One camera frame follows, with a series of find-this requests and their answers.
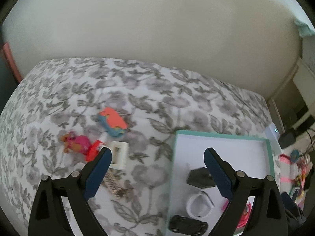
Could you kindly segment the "cream plastic frame clip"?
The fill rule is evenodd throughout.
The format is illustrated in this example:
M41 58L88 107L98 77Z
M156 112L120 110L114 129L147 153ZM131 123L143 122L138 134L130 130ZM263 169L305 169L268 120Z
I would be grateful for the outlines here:
M128 159L129 144L127 142L112 141L108 147L112 152L110 168L124 171Z

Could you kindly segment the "red white glue tube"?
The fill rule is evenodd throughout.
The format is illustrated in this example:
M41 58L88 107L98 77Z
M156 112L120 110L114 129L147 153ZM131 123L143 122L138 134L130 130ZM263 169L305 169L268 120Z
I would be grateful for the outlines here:
M93 142L86 153L85 160L86 162L93 161L98 153L101 151L101 148L106 145L107 134L103 133L99 138Z

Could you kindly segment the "pink puppy toy figure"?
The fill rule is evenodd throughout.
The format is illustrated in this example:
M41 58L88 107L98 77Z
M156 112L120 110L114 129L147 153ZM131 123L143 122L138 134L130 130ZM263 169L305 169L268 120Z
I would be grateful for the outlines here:
M91 146L91 142L86 136L77 135L73 131L63 135L60 140L64 144L64 153L73 151L86 155Z

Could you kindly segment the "black plugged charger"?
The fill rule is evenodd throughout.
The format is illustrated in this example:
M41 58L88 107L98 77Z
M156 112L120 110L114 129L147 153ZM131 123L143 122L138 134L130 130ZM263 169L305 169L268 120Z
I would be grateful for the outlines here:
M294 144L296 142L296 131L294 128L290 128L287 131L285 131L283 134L280 135L279 139L278 139L278 143L281 147L281 149L285 149L289 146L291 146L292 144Z

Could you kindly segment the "black toy car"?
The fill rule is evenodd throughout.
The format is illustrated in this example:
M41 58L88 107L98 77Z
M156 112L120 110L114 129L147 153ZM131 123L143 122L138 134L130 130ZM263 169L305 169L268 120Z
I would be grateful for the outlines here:
M198 236L206 233L208 224L200 220L175 215L170 219L168 229L174 233Z

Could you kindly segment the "white shelf unit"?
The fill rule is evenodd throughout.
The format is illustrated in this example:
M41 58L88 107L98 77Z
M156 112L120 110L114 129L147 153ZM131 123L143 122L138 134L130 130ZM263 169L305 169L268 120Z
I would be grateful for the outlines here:
M298 58L267 104L280 134L293 128L301 135L314 123L314 72L302 58Z

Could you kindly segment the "white power bank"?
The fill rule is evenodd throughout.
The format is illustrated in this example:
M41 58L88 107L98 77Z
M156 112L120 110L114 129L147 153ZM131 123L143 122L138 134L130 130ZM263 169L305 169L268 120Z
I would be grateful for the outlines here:
M266 127L265 135L267 139L270 141L271 149L273 150L273 152L280 155L282 153L282 149L278 142L280 134L275 124L271 123Z

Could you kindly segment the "black power adapter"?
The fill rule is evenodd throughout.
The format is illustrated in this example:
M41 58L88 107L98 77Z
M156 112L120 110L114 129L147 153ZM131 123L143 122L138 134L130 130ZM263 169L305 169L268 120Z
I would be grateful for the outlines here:
M216 186L214 179L205 167L191 170L186 183L199 189L213 188Z

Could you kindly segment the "teal rimmed white tray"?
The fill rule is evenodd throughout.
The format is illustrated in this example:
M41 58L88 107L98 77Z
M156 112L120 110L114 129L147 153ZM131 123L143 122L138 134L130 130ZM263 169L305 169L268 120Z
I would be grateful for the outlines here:
M213 148L233 171L243 171L248 177L261 179L275 175L271 145L266 138L179 131L173 148L168 222L175 215L197 219L206 222L207 232L210 232L221 217L228 199L222 196L220 188L231 187L233 183L208 148ZM203 167L214 173L216 185L200 189L187 184L190 172Z

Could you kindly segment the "gold greek key bar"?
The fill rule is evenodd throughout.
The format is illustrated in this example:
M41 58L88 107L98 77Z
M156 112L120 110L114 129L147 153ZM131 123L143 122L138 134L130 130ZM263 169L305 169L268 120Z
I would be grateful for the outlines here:
M127 189L121 187L110 169L106 172L103 178L103 183L115 198L121 199L127 196Z

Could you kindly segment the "round blue badge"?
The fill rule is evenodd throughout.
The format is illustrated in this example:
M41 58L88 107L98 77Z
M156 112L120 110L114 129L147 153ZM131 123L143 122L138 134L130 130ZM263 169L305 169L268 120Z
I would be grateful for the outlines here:
M290 160L292 163L297 162L299 159L299 151L297 149L294 149L292 153L290 154Z

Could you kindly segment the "pink crochet white bag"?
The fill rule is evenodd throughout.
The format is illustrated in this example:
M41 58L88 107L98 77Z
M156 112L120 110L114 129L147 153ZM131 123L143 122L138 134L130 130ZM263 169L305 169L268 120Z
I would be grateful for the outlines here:
M314 174L314 165L309 154L291 160L291 156L280 155L280 193L286 192L294 202L304 209L305 199Z

